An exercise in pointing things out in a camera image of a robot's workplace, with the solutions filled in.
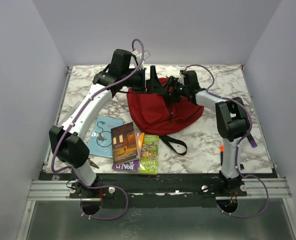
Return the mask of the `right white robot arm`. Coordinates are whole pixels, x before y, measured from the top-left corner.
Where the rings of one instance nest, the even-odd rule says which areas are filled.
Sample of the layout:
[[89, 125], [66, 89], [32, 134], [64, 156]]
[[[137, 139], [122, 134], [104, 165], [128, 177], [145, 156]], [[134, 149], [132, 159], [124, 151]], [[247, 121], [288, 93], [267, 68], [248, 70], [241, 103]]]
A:
[[241, 141], [252, 129], [250, 112], [245, 108], [240, 97], [228, 98], [201, 88], [194, 70], [182, 71], [179, 78], [169, 77], [164, 94], [171, 100], [180, 101], [186, 97], [195, 105], [215, 112], [217, 130], [223, 138], [224, 153], [219, 171], [218, 191], [229, 196], [241, 184], [240, 148]]

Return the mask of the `orange black highlighter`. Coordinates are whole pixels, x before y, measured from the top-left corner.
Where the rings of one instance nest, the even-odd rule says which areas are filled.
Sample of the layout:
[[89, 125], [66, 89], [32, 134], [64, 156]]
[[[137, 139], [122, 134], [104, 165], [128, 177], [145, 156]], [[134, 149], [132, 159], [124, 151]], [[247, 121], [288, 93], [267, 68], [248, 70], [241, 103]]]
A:
[[221, 145], [221, 147], [220, 147], [220, 161], [221, 161], [221, 165], [223, 164], [223, 158], [224, 158], [224, 146]]

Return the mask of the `purple black highlighter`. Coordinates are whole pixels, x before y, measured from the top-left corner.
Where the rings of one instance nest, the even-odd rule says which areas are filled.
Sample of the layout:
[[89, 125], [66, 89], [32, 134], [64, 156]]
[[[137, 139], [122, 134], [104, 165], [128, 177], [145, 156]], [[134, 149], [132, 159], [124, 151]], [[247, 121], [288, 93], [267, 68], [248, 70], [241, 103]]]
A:
[[247, 136], [247, 139], [248, 139], [250, 145], [251, 145], [253, 148], [256, 148], [256, 147], [258, 146], [257, 143], [256, 143], [256, 141], [255, 141], [255, 139], [254, 139], [254, 137], [253, 137], [251, 134], [249, 134], [249, 135]]

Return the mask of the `red backpack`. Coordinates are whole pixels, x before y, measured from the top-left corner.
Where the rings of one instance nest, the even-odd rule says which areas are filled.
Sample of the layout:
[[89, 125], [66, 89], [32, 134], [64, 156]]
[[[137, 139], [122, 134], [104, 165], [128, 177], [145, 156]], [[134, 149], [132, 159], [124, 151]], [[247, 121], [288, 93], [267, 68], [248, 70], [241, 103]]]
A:
[[126, 96], [130, 116], [141, 132], [157, 135], [167, 147], [181, 156], [187, 153], [186, 143], [170, 134], [198, 120], [204, 112], [203, 106], [193, 104], [185, 96], [179, 102], [174, 102], [165, 95], [135, 93], [132, 89]]

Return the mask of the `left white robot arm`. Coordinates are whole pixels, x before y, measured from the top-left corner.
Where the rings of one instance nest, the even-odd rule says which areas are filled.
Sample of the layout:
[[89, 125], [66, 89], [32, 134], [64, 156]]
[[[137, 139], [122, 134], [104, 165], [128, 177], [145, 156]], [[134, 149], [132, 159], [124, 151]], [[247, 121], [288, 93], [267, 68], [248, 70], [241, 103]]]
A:
[[116, 49], [111, 63], [94, 76], [87, 96], [60, 126], [49, 130], [52, 162], [59, 159], [71, 169], [80, 182], [81, 191], [89, 198], [98, 194], [97, 178], [88, 158], [90, 150], [84, 142], [86, 133], [99, 112], [123, 87], [132, 88], [139, 93], [154, 93], [154, 79], [146, 80], [144, 62], [150, 57], [145, 50], [138, 52]]

